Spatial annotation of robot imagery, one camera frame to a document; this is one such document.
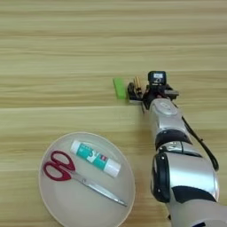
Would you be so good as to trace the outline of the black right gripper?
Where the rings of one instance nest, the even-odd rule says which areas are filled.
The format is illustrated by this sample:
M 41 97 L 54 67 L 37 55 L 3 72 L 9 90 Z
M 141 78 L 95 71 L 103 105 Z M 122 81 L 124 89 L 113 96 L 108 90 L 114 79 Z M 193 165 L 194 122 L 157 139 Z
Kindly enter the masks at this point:
M 128 85 L 129 102 L 149 109 L 151 103 L 156 98 L 167 98 L 174 100 L 179 95 L 179 92 L 167 85 L 147 85 L 145 92 L 138 88 L 135 83 L 130 82 Z

